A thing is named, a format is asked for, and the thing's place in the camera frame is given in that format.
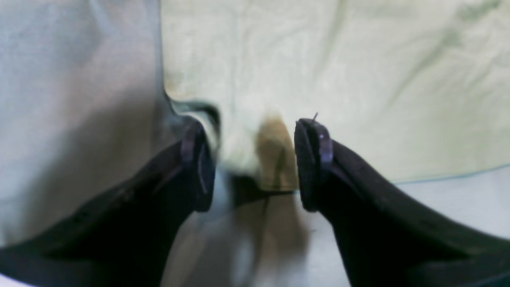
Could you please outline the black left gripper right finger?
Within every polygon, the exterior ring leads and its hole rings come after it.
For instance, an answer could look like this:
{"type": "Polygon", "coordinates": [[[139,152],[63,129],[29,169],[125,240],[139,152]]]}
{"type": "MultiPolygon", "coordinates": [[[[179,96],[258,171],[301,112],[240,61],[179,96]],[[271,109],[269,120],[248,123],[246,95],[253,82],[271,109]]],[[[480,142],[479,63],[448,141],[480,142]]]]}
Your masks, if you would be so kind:
{"type": "Polygon", "coordinates": [[[508,240],[414,200],[315,120],[294,145],[302,205],[333,227],[351,286],[508,287],[508,240]]]}

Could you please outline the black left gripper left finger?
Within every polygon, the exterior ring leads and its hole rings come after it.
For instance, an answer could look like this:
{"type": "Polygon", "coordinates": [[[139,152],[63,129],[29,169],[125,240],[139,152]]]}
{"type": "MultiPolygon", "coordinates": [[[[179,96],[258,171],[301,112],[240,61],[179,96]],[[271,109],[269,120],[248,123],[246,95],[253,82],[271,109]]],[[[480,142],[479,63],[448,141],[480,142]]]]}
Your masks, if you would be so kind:
{"type": "Polygon", "coordinates": [[[158,287],[184,221],[212,204],[215,164],[200,122],[137,174],[24,243],[1,274],[37,287],[158,287]]]}

